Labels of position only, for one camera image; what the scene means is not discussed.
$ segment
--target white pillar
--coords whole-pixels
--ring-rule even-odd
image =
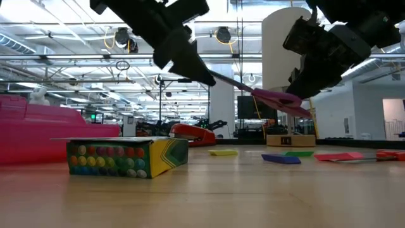
[[[211,69],[231,79],[234,78],[234,71],[231,64],[215,64]],[[209,121],[217,120],[228,122],[228,127],[214,130],[215,135],[221,134],[224,139],[233,138],[235,130],[235,91],[234,87],[226,82],[216,79],[216,85],[210,89],[210,113]]]

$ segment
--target red object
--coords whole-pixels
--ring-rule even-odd
[[[176,123],[171,127],[170,134],[193,138],[189,146],[214,146],[216,144],[214,132],[201,127],[191,126],[183,123]]]
[[[126,148],[125,149],[125,154],[130,157],[133,158],[135,156],[135,151],[133,148]]]
[[[93,146],[90,146],[90,147],[87,149],[87,153],[88,153],[90,156],[95,155],[95,153],[96,153],[96,148],[93,147]]]
[[[388,156],[390,156],[390,155],[388,155],[388,154],[386,154],[386,153],[383,153],[383,152],[378,152],[378,153],[377,153],[377,158],[386,158],[386,157],[388,157]]]
[[[405,152],[398,153],[398,161],[405,162]]]
[[[357,160],[363,159],[364,156],[358,152],[350,153],[339,153],[339,154],[324,154],[324,155],[314,155],[318,161],[328,161],[328,160]]]
[[[118,137],[117,125],[87,124],[70,108],[0,95],[0,164],[65,162],[67,137]]]
[[[377,157],[378,155],[386,154],[387,156],[395,156],[398,161],[405,162],[405,152],[404,151],[392,151],[387,149],[379,149],[377,150]]]
[[[114,156],[114,148],[111,146],[107,147],[107,155],[110,157]]]
[[[137,155],[138,158],[143,158],[145,156],[145,151],[142,148],[136,148],[135,154]]]

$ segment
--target wooden block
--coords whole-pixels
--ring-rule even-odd
[[[328,160],[357,160],[363,159],[364,156],[358,152],[350,153],[339,153],[339,154],[323,154],[323,155],[314,155],[318,161],[328,161]]]
[[[261,155],[261,157],[268,162],[275,162],[280,164],[301,164],[301,160],[296,156],[285,155]]]
[[[210,155],[213,156],[228,156],[228,155],[237,155],[238,151],[234,150],[234,149],[222,149],[222,150],[209,150],[208,151],[210,153]]]
[[[312,156],[314,151],[288,151],[285,152],[285,156]]]
[[[267,146],[315,147],[315,136],[267,135]]]

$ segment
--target table surface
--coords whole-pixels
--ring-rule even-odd
[[[213,148],[239,155],[209,156]],[[0,227],[405,227],[405,163],[261,158],[286,150],[193,148],[187,165],[153,180],[70,176],[67,164],[0,167]]]

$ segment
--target white cylinder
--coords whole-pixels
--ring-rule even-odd
[[[261,24],[263,89],[283,92],[282,88],[290,85],[288,79],[293,69],[300,69],[301,55],[284,49],[283,43],[293,24],[301,16],[307,20],[311,17],[311,13],[304,8],[284,8],[263,20]]]

